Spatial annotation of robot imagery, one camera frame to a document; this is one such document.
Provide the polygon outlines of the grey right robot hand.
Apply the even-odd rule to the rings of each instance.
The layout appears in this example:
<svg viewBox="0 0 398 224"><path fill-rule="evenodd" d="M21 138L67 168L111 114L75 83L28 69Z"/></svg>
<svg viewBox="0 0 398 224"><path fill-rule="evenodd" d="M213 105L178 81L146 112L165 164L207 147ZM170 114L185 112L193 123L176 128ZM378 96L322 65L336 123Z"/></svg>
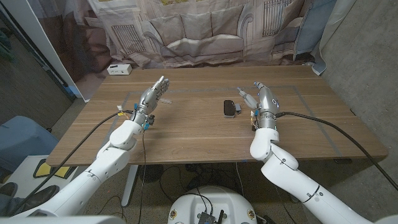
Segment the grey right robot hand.
<svg viewBox="0 0 398 224"><path fill-rule="evenodd" d="M254 125L259 128L270 128L276 130L276 114L279 112L279 102L273 92L261 82L254 82L259 89L257 94L259 101L250 94L237 87L239 95L244 99L245 104L254 112Z"/></svg>

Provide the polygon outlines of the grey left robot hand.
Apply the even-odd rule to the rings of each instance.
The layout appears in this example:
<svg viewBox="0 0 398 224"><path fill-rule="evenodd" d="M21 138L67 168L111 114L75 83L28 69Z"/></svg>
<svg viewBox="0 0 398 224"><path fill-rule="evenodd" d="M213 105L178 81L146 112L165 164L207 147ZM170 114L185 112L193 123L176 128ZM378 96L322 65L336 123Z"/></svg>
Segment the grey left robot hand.
<svg viewBox="0 0 398 224"><path fill-rule="evenodd" d="M161 76L150 88L146 89L141 95L137 109L130 120L142 125L147 116L156 109L158 100L168 90L169 85L169 79Z"/></svg>

